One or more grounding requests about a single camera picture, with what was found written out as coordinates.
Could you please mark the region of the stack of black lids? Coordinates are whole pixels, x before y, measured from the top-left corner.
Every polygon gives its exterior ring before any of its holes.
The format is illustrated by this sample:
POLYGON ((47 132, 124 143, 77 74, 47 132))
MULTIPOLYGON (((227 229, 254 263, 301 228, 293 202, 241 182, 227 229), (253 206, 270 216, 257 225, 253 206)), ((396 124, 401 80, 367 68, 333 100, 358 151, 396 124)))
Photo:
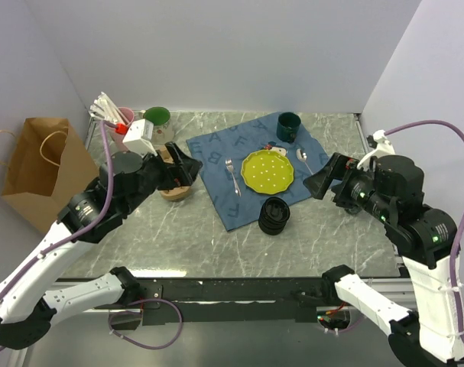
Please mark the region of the stack of black lids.
POLYGON ((259 228, 268 235, 278 235, 290 218, 290 207, 281 198, 273 196, 265 200, 258 218, 259 228))

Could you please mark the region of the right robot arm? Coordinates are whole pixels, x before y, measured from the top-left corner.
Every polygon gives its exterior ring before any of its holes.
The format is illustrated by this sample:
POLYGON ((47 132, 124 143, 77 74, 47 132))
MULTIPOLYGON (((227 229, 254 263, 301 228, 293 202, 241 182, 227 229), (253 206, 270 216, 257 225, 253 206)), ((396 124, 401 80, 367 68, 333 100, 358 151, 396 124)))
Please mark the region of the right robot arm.
POLYGON ((346 302, 370 319, 405 366, 464 365, 464 313, 451 275, 458 265, 451 257, 454 220, 424 204, 424 173, 410 158, 386 155, 372 158, 368 168, 357 164, 335 153, 303 184, 313 198, 331 190, 338 207, 363 210, 384 226, 408 271, 417 308, 386 298, 346 265, 323 273, 322 298, 332 305, 346 302))

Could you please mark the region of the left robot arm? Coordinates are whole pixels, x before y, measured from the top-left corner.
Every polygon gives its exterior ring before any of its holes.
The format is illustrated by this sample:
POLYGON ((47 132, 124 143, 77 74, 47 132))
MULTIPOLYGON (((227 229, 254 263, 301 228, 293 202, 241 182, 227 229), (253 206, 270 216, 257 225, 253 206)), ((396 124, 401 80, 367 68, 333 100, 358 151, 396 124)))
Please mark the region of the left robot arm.
POLYGON ((172 162, 156 152, 107 154, 86 189, 73 196, 35 250, 0 284, 0 347, 24 349, 59 322, 100 306, 130 307, 140 284, 125 267, 65 290, 52 284, 80 256, 122 225, 154 191, 190 187, 203 164, 165 145, 172 162))

